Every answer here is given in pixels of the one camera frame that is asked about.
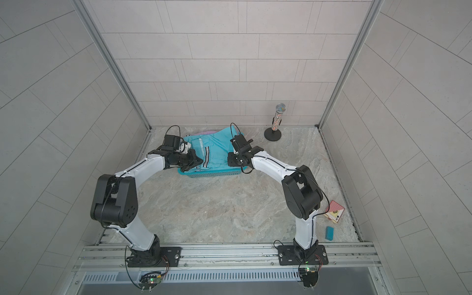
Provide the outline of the teal pants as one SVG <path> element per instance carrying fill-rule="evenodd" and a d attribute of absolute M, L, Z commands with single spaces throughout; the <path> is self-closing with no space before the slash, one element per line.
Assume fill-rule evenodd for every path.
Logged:
<path fill-rule="evenodd" d="M 234 152 L 231 139 L 240 132 L 234 127 L 227 127 L 211 135 L 190 135 L 184 140 L 191 144 L 196 155 L 203 160 L 199 166 L 204 168 L 225 167 L 227 156 Z"/>

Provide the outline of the purple pants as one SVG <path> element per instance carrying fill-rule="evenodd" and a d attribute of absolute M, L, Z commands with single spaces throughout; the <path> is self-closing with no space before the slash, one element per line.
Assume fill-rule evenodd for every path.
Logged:
<path fill-rule="evenodd" d="M 218 130 L 206 130 L 206 131 L 203 131 L 203 132 L 199 132 L 199 133 L 195 133 L 194 135 L 211 135 L 211 134 L 215 134 L 215 133 L 218 133 L 219 131 Z"/>

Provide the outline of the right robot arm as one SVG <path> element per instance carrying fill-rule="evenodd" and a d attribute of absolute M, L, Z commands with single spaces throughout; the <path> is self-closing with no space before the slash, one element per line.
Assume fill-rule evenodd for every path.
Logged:
<path fill-rule="evenodd" d="M 229 166 L 252 168 L 281 184 L 286 205 L 296 218 L 295 255 L 299 260 L 307 261 L 318 247 L 315 222 L 325 197 L 310 168 L 280 162 L 259 146 L 239 144 L 236 140 L 231 143 L 234 151 L 228 154 Z"/>

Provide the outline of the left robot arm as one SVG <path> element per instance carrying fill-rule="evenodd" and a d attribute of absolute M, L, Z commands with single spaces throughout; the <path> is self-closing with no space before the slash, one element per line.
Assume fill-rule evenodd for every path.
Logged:
<path fill-rule="evenodd" d="M 130 168 L 98 178 L 90 217 L 104 228 L 118 231 L 128 241 L 131 252 L 125 258 L 128 267 L 171 264 L 161 250 L 158 236 L 138 217 L 138 188 L 158 172 L 170 168 L 185 172 L 202 163 L 193 149 L 184 152 L 157 149 Z"/>

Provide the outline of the teal plastic basket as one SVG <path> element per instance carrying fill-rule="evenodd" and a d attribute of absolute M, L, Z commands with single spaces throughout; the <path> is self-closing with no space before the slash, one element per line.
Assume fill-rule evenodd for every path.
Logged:
<path fill-rule="evenodd" d="M 230 175 L 241 174 L 242 171 L 240 167 L 216 167 L 216 168 L 204 168 L 202 166 L 194 167 L 189 171 L 182 172 L 181 169 L 178 169 L 178 173 L 183 176 L 190 178 L 202 178 L 202 177 L 222 177 Z"/>

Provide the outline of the glitter microphone on stand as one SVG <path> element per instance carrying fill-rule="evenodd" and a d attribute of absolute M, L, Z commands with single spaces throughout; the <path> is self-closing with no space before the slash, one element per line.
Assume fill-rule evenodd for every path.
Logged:
<path fill-rule="evenodd" d="M 286 111 L 286 105 L 280 103 L 276 106 L 275 115 L 272 119 L 272 126 L 265 130 L 264 137 L 269 141 L 279 141 L 281 139 L 281 131 L 279 126 L 281 124 L 282 115 Z"/>

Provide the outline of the pink patterned small box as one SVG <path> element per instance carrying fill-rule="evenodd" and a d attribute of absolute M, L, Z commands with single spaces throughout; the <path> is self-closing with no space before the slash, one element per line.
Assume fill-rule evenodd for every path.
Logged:
<path fill-rule="evenodd" d="M 326 218 L 334 223 L 338 223 L 345 211 L 345 208 L 338 204 L 336 201 L 332 200 L 329 203 L 328 212 L 324 214 Z"/>

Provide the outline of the small teal block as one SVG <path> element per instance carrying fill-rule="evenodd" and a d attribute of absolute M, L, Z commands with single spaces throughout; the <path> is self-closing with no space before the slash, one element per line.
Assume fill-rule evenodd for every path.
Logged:
<path fill-rule="evenodd" d="M 334 240 L 334 228 L 331 226 L 327 226 L 325 229 L 325 239 L 327 241 L 332 242 Z"/>

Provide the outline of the left circuit board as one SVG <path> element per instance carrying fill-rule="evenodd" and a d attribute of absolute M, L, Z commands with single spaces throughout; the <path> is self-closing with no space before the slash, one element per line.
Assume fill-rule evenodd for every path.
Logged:
<path fill-rule="evenodd" d="M 140 277 L 138 286 L 141 289 L 142 293 L 144 291 L 151 292 L 157 285 L 162 282 L 162 279 L 163 276 L 160 271 L 150 272 Z"/>

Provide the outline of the circuit board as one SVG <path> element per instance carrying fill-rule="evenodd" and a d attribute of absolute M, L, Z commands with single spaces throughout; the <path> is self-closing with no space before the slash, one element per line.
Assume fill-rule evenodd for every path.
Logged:
<path fill-rule="evenodd" d="M 141 289 L 142 293 L 144 291 L 151 292 L 157 285 L 162 282 L 162 279 L 163 276 L 160 271 L 150 272 L 140 277 L 138 286 Z"/>
<path fill-rule="evenodd" d="M 300 280 L 305 288 L 314 288 L 318 283 L 319 273 L 309 267 L 300 267 L 298 269 Z"/>

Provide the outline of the right circuit board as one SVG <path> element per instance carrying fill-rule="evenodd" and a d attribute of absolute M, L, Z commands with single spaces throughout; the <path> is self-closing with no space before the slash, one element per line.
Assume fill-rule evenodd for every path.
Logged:
<path fill-rule="evenodd" d="M 305 288 L 314 288 L 318 283 L 319 273 L 309 267 L 300 267 L 298 269 L 300 280 Z"/>

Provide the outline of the ventilation grille strip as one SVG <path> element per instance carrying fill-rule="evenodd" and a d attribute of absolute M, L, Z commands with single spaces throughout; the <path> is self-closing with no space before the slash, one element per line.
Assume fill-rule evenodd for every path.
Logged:
<path fill-rule="evenodd" d="M 84 284 L 139 282 L 143 272 L 88 272 Z M 293 269 L 215 269 L 215 270 L 171 270 L 163 278 L 164 283 L 237 282 L 237 281 L 300 281 Z"/>

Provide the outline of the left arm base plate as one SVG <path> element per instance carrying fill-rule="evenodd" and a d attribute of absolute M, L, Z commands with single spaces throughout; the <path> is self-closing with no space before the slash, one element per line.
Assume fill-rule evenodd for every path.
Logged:
<path fill-rule="evenodd" d="M 181 258 L 181 247 L 163 247 L 159 254 L 151 251 L 130 250 L 131 254 L 125 258 L 127 267 L 177 267 Z"/>

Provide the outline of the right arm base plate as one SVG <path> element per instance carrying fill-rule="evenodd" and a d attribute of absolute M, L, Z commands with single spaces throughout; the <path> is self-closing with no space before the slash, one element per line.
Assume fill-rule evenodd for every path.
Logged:
<path fill-rule="evenodd" d="M 281 266 L 308 265 L 328 265 L 329 260 L 324 245 L 314 245 L 308 250 L 304 250 L 294 245 L 276 246 Z"/>

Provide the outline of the aluminium mounting rail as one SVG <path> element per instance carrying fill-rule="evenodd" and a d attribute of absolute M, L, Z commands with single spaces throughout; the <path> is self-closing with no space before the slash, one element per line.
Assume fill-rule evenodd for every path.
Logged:
<path fill-rule="evenodd" d="M 84 247 L 75 271 L 124 270 L 130 254 L 123 244 Z M 242 244 L 163 244 L 161 254 L 167 257 L 171 270 L 197 269 L 275 269 L 300 265 L 291 245 L 279 243 Z M 326 267 L 379 267 L 381 260 L 372 243 L 324 243 L 305 261 L 306 265 Z"/>

